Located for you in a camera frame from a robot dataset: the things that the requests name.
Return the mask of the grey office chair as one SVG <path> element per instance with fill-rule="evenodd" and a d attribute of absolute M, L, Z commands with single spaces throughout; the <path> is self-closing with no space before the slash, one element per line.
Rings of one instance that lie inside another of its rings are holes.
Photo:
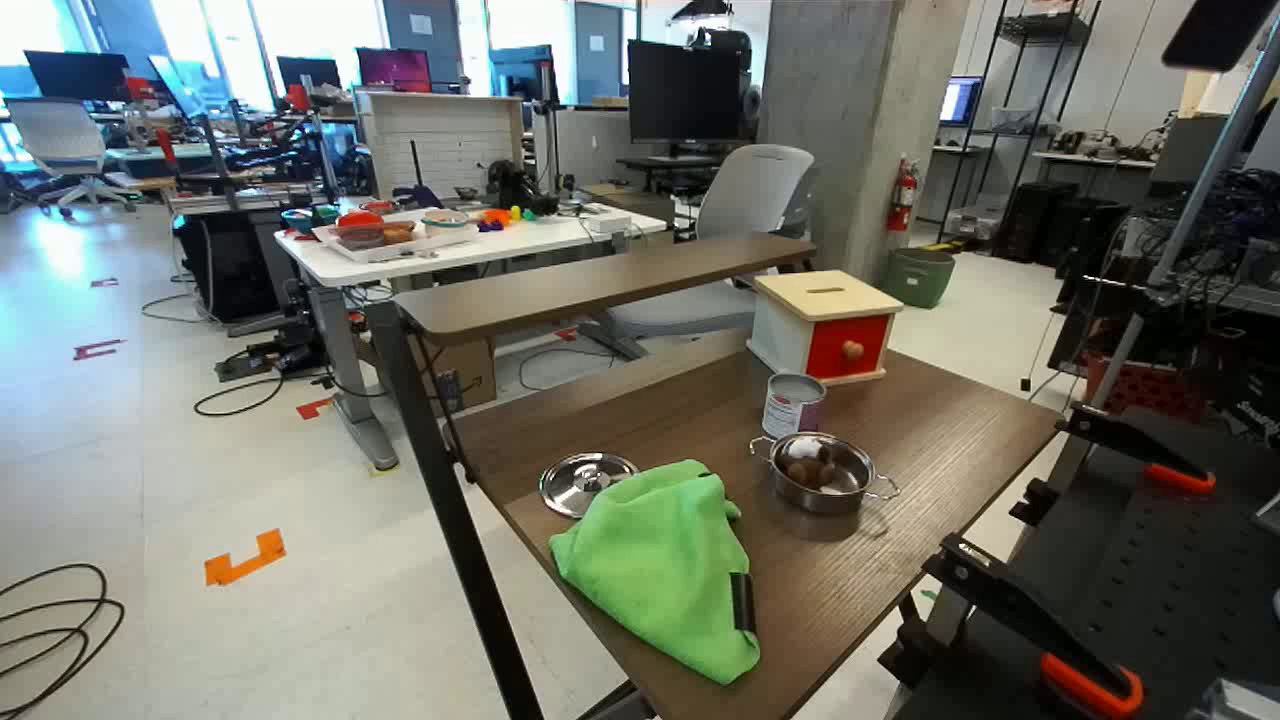
<path fill-rule="evenodd" d="M 672 246 L 696 284 L 606 306 L 583 335 L 636 359 L 653 335 L 744 330 L 753 286 L 750 262 L 732 255 L 810 232 L 813 169 L 815 157 L 792 143 L 737 149 L 702 194 L 696 236 Z"/>

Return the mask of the white office desk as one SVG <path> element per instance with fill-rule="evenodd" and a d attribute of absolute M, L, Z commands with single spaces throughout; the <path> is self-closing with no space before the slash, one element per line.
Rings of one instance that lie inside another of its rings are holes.
<path fill-rule="evenodd" d="M 279 232 L 277 246 L 301 267 L 308 306 L 318 316 L 327 366 L 342 391 L 342 418 L 372 468 L 399 465 L 372 395 L 365 389 L 354 311 L 370 286 L 398 280 L 434 280 L 440 272 L 477 272 L 506 258 L 546 258 L 552 250 L 606 250 L 617 241 L 658 236 L 662 221 L 628 206 L 597 204 L 583 214 L 552 213 L 482 232 L 477 213 L 409 213 L 412 236 L 386 246 L 350 246 L 332 225 L 312 232 Z"/>

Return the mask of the black computer monitor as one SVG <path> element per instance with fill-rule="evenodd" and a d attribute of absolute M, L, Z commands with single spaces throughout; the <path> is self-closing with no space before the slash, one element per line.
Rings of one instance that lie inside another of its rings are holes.
<path fill-rule="evenodd" d="M 732 139 L 744 133 L 750 81 L 730 51 L 628 42 L 628 128 L 642 139 Z"/>

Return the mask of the green microfiber cloth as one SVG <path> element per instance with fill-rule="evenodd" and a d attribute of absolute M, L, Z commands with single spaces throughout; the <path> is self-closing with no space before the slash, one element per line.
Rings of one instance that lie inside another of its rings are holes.
<path fill-rule="evenodd" d="M 764 657 L 737 518 L 707 465 L 672 458 L 606 487 L 549 552 L 557 576 L 625 632 L 711 682 L 737 682 Z"/>

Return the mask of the wooden box with red drawer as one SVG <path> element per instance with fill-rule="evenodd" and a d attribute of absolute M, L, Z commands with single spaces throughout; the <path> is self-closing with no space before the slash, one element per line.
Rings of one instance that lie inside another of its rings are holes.
<path fill-rule="evenodd" d="M 775 272 L 753 286 L 750 351 L 774 370 L 856 382 L 883 370 L 899 299 L 848 272 Z"/>

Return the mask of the black clamp orange tip far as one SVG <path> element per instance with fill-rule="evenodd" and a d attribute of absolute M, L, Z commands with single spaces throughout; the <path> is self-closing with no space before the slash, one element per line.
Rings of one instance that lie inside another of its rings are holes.
<path fill-rule="evenodd" d="M 1211 497 L 1215 473 L 1197 465 L 1188 452 L 1156 441 L 1149 426 L 1136 426 L 1095 402 L 1077 402 L 1064 418 L 1077 441 L 1102 442 L 1110 452 L 1131 455 L 1144 465 L 1151 485 L 1176 487 L 1184 497 Z"/>

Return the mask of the orange items on desk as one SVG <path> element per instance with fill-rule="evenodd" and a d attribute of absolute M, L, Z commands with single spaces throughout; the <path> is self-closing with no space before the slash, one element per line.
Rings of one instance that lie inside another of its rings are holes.
<path fill-rule="evenodd" d="M 336 221 L 350 245 L 406 245 L 415 236 L 412 221 L 398 221 L 389 199 L 370 199 Z"/>

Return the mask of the orange floor tape marker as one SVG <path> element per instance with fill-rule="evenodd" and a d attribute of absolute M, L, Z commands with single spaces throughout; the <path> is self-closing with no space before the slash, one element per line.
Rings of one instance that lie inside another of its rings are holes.
<path fill-rule="evenodd" d="M 203 584 L 219 584 L 219 588 L 235 584 L 235 578 L 260 571 L 283 554 L 288 554 L 283 532 L 269 529 L 255 535 L 255 547 L 249 554 L 235 558 L 234 552 L 224 552 L 224 554 L 203 558 Z"/>

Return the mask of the black metal frame post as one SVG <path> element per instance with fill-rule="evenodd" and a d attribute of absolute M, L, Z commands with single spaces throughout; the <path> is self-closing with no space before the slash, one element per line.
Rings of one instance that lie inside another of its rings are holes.
<path fill-rule="evenodd" d="M 446 532 L 448 558 L 466 588 L 506 712 L 508 720 L 546 720 L 513 618 L 506 612 L 494 562 L 486 554 L 466 487 L 457 480 L 462 441 L 454 426 L 448 400 L 415 366 L 412 329 L 398 303 L 372 303 L 365 321 L 372 329 L 379 377 L 409 431 L 426 493 Z"/>

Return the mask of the red fire extinguisher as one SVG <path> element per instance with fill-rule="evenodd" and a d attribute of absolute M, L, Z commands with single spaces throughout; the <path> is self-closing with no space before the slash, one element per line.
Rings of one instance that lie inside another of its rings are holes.
<path fill-rule="evenodd" d="M 891 194 L 887 194 L 887 214 L 883 214 L 887 232 L 911 229 L 917 193 L 920 193 L 920 169 L 911 159 L 899 159 L 898 179 L 891 179 Z"/>

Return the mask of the brown object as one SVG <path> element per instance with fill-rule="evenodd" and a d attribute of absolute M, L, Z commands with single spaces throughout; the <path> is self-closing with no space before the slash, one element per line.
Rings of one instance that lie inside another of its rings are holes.
<path fill-rule="evenodd" d="M 775 452 L 775 465 L 789 480 L 810 485 L 810 487 L 819 487 L 838 473 L 834 452 L 824 442 L 810 442 L 810 441 L 783 442 Z"/>

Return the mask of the black clamp orange tip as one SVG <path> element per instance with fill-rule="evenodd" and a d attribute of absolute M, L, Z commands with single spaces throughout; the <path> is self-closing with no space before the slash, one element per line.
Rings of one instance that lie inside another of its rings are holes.
<path fill-rule="evenodd" d="M 1036 646 L 1040 680 L 1090 720 L 1131 720 L 1144 707 L 1144 680 L 1094 646 L 1034 584 L 982 544 L 951 532 L 924 558 L 924 571 L 1025 635 Z"/>
<path fill-rule="evenodd" d="M 1110 452 L 1131 455 L 1144 465 L 1151 485 L 1176 487 L 1184 497 L 1211 497 L 1215 473 L 1197 465 L 1188 452 L 1156 441 L 1149 426 L 1136 426 L 1095 402 L 1077 402 L 1064 418 L 1077 441 L 1102 442 Z"/>

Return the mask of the dark wooden shelf board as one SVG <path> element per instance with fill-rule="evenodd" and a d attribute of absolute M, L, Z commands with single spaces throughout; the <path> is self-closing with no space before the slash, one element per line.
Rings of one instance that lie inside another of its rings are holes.
<path fill-rule="evenodd" d="M 398 306 L 434 341 L 490 335 L 518 325 L 583 316 L 644 294 L 753 274 L 813 255 L 810 241 L 723 236 L 632 246 L 534 272 L 399 291 Z"/>

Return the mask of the black metal shelving rack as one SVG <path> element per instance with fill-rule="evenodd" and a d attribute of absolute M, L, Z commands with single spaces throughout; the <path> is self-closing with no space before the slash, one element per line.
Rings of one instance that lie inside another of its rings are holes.
<path fill-rule="evenodd" d="M 978 10 L 978 51 L 950 81 L 936 159 L 946 199 L 936 236 L 988 245 L 1034 157 L 1070 112 L 1103 0 L 992 0 Z"/>

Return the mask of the concrete pillar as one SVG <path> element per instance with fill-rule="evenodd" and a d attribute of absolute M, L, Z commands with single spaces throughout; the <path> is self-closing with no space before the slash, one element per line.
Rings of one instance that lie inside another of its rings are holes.
<path fill-rule="evenodd" d="M 879 272 L 898 169 L 930 169 L 964 20 L 970 0 L 774 0 L 761 134 L 815 157 L 824 262 Z"/>

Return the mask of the white office chair far left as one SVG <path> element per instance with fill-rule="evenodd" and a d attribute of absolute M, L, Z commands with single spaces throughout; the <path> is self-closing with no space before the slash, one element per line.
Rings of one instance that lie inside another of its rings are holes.
<path fill-rule="evenodd" d="M 82 199 L 136 206 L 136 182 L 110 170 L 110 143 L 82 98 L 27 97 L 13 98 L 7 116 L 27 157 L 47 170 L 35 194 L 43 213 L 72 214 Z"/>

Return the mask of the black clamp orange tip near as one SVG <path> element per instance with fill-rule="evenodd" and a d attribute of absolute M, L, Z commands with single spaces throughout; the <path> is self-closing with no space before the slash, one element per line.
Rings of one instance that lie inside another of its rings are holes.
<path fill-rule="evenodd" d="M 924 571 L 1025 635 L 1036 646 L 1040 680 L 1090 720 L 1131 720 L 1144 707 L 1144 680 L 1094 646 L 1034 584 L 982 544 L 951 532 L 924 558 Z"/>

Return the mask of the white tin can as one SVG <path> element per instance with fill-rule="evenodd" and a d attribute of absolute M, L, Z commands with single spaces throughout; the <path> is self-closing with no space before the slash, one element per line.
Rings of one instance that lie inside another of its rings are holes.
<path fill-rule="evenodd" d="M 761 426 L 767 436 L 797 436 L 819 424 L 828 389 L 799 370 L 775 370 L 764 389 Z"/>

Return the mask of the green bin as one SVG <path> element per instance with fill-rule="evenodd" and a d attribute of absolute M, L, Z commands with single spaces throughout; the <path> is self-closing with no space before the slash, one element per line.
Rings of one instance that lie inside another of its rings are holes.
<path fill-rule="evenodd" d="M 883 262 L 883 291 L 907 306 L 936 306 L 950 291 L 955 258 L 930 246 L 898 246 Z"/>

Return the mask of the round steel pot lid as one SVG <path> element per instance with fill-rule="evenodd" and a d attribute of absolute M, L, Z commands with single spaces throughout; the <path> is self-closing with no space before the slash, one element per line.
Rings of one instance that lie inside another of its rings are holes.
<path fill-rule="evenodd" d="M 565 518 L 580 518 L 606 487 L 621 485 L 632 473 L 636 473 L 636 465 L 628 455 L 577 452 L 577 455 L 565 455 L 561 465 L 546 468 L 537 480 L 537 493 L 549 513 L 557 513 Z"/>

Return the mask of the small steel pot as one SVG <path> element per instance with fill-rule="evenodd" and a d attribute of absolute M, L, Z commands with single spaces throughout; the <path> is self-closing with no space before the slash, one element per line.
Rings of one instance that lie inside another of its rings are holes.
<path fill-rule="evenodd" d="M 753 436 L 750 452 L 767 487 L 810 514 L 862 514 L 898 497 L 898 480 L 834 431 Z"/>

